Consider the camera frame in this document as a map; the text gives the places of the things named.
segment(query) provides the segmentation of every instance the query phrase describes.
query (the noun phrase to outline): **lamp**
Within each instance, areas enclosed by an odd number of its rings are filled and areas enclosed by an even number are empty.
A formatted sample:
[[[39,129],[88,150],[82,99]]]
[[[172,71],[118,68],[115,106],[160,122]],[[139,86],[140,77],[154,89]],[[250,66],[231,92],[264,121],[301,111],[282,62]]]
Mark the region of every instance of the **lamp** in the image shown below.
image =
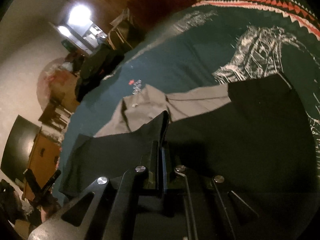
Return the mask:
[[[84,5],[73,7],[70,12],[68,23],[72,25],[85,26],[90,22],[91,11]]]

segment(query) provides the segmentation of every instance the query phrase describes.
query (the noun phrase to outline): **metal bolt head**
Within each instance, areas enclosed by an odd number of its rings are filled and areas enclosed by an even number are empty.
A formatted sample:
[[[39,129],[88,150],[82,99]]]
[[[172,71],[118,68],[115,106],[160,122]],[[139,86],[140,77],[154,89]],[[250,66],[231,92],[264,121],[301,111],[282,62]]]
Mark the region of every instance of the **metal bolt head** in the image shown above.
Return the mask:
[[[224,182],[224,177],[221,175],[217,175],[214,177],[214,181],[217,183],[222,183],[222,182]]]
[[[186,167],[184,165],[178,165],[176,167],[176,171],[177,172],[184,172],[184,171],[186,171]]]
[[[106,177],[100,177],[97,179],[98,184],[106,184],[108,182],[108,178]]]
[[[146,170],[145,166],[139,165],[136,167],[136,172],[144,172]]]

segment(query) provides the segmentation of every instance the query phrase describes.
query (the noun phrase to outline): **ceiling light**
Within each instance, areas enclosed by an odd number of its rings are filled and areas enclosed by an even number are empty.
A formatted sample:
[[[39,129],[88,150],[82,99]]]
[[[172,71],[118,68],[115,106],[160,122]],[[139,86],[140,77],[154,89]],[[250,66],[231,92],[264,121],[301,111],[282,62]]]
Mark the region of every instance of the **ceiling light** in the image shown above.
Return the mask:
[[[70,12],[68,23],[72,25],[85,26],[90,23],[91,11],[84,5],[73,7]]]
[[[65,26],[59,26],[58,27],[58,31],[62,34],[65,35],[67,37],[71,36],[71,32],[65,27]]]

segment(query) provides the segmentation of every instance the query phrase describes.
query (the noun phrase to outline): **folded fabric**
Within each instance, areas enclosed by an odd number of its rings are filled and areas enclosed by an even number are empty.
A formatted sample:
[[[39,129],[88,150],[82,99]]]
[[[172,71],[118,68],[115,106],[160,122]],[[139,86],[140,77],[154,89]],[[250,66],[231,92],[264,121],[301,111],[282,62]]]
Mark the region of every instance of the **folded fabric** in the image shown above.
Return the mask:
[[[95,137],[135,131],[161,112],[170,114],[170,121],[213,111],[230,102],[228,84],[201,87],[186,93],[165,94],[146,85],[140,93],[123,98],[110,122]]]

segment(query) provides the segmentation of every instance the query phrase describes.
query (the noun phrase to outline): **white graphic print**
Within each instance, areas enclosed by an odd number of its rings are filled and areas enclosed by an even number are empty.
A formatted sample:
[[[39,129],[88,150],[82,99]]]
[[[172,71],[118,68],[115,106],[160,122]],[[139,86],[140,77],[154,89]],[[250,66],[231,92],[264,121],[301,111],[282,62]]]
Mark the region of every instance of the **white graphic print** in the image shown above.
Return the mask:
[[[138,80],[137,82],[135,82],[133,84],[133,92],[132,94],[136,95],[138,94],[139,92],[141,92],[141,80]]]
[[[281,48],[284,44],[295,46],[307,52],[320,68],[319,60],[307,48],[283,28],[248,26],[248,30],[239,38],[236,52],[228,64],[212,75],[220,84],[263,78],[283,72],[281,63]],[[320,101],[315,94],[315,107],[320,117]],[[318,170],[320,171],[320,118],[315,119],[307,113],[310,128],[316,143]]]
[[[178,20],[174,24],[169,23],[169,26],[167,28],[164,28],[163,33],[161,33],[161,35],[159,35],[159,37],[155,41],[138,51],[137,54],[130,58],[126,63],[136,59],[146,51],[155,48],[156,46],[160,45],[161,43],[165,42],[167,39],[171,37],[178,36],[179,34],[184,33],[192,27],[201,26],[205,24],[207,21],[212,21],[211,16],[213,15],[217,15],[215,10],[212,10],[207,13],[194,11],[192,13],[186,14],[182,19]]]

